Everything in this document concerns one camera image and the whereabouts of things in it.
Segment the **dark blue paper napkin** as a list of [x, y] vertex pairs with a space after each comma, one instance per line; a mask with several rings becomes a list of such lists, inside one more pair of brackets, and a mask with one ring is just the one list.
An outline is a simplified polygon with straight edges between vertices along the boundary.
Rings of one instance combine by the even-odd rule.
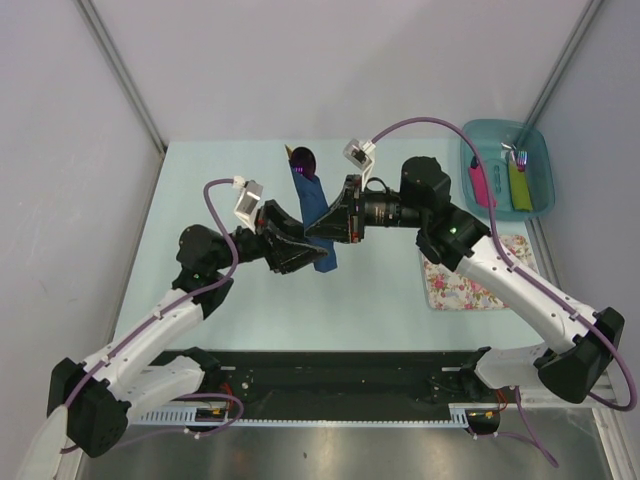
[[[320, 179], [313, 175], [304, 176], [297, 167], [291, 167], [291, 174], [296, 193], [299, 198], [302, 223], [309, 227], [316, 220], [328, 212], [328, 203]], [[334, 242], [327, 239], [307, 237], [309, 242], [327, 251], [327, 254], [314, 262], [314, 268], [319, 273], [328, 273], [338, 267]]]

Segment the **purple spoon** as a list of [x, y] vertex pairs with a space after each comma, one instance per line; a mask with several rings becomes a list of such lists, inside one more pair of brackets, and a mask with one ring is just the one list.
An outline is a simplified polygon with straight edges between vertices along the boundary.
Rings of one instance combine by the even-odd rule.
[[295, 180], [316, 180], [316, 158], [307, 147], [299, 146], [290, 152], [289, 167]]

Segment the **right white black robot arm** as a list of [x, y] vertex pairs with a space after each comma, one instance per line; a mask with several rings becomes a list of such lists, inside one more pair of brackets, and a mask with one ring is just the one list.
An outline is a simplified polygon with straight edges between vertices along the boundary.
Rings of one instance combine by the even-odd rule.
[[397, 192], [370, 190], [362, 176], [349, 175], [306, 233], [354, 244], [368, 226], [416, 229], [416, 245], [429, 262], [484, 287], [542, 339], [519, 349], [479, 349], [464, 367], [463, 393], [484, 401], [502, 387], [540, 384], [564, 401], [583, 402], [613, 360], [610, 349], [619, 343], [623, 317], [611, 307], [597, 312], [570, 298], [519, 261], [487, 225], [452, 203], [450, 187], [450, 177], [431, 157], [403, 163]]

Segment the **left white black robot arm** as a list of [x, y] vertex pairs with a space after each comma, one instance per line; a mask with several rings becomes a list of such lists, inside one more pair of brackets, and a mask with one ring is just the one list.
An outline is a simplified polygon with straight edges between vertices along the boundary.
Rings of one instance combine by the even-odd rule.
[[83, 361], [65, 358], [51, 372], [47, 411], [66, 409], [66, 438], [91, 458], [111, 450], [136, 417], [175, 398], [207, 400], [219, 392], [212, 360], [182, 354], [163, 367], [151, 363], [222, 305], [240, 264], [264, 260], [272, 272], [289, 274], [328, 254], [273, 200], [258, 209], [249, 228], [191, 225], [178, 246], [180, 272], [150, 313]]

